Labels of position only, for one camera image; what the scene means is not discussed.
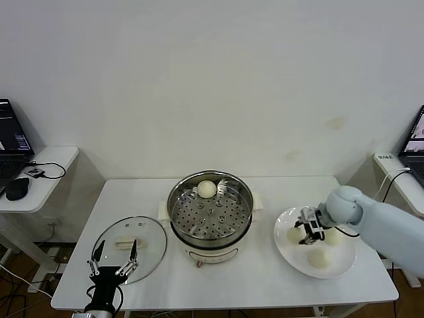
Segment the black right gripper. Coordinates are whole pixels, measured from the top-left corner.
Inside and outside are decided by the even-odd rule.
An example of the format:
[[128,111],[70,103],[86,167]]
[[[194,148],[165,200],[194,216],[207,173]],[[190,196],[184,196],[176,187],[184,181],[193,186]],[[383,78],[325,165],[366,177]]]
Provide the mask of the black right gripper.
[[299,241],[300,245],[311,245],[315,240],[325,240],[325,227],[321,219],[323,218],[320,211],[307,211],[306,220],[298,217],[294,224],[294,228],[304,227],[306,224],[306,236]]

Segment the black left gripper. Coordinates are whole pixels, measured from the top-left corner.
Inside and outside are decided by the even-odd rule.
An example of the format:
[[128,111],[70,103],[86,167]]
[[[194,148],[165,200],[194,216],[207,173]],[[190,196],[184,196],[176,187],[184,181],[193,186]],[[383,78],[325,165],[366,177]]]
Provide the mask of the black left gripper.
[[116,290],[120,294],[119,307],[123,304],[123,291],[120,285],[125,283],[138,267],[137,261],[137,240],[132,244],[129,260],[120,268],[118,266],[100,266],[99,261],[103,253],[105,240],[94,250],[91,258],[87,261],[91,270],[91,281],[94,283],[94,293],[89,303],[89,307],[113,307]]

